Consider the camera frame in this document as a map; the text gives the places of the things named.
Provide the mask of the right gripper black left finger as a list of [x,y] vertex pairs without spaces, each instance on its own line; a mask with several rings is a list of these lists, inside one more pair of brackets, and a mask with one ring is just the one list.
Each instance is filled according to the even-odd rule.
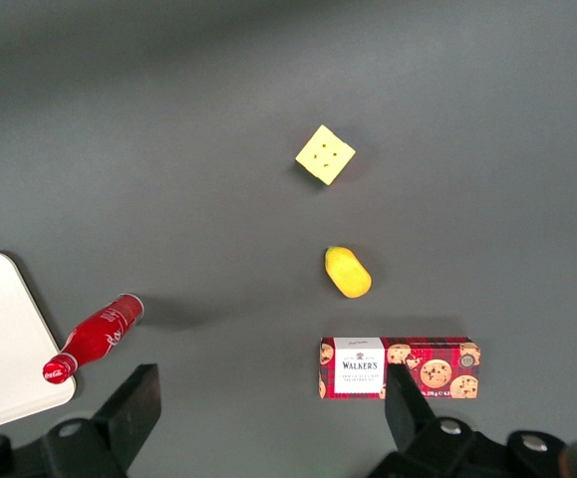
[[126,477],[161,414],[156,364],[141,364],[90,418],[43,437],[49,477]]

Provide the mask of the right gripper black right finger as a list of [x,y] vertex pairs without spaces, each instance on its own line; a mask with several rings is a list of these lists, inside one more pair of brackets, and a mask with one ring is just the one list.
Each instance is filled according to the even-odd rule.
[[371,477],[505,477],[504,447],[463,421],[435,415],[403,364],[387,369],[385,416],[397,450]]

